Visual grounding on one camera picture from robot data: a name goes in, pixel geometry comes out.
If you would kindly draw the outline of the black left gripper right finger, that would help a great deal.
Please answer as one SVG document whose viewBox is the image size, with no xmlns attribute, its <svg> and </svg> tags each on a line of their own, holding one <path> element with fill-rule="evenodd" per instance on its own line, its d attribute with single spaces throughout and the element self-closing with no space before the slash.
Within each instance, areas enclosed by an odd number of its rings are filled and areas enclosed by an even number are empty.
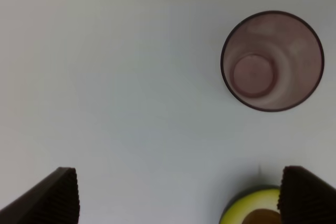
<svg viewBox="0 0 336 224">
<path fill-rule="evenodd" d="M 335 188 L 302 166 L 286 166 L 278 209 L 287 224 L 334 224 Z"/>
</svg>

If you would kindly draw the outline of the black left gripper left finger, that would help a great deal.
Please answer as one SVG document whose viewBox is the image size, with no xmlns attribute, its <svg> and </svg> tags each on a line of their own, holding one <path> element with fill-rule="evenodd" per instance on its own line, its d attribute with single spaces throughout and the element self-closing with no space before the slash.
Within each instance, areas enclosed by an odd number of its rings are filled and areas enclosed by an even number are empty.
<svg viewBox="0 0 336 224">
<path fill-rule="evenodd" d="M 59 167 L 1 209 L 1 223 L 79 222 L 80 199 L 75 168 Z"/>
</svg>

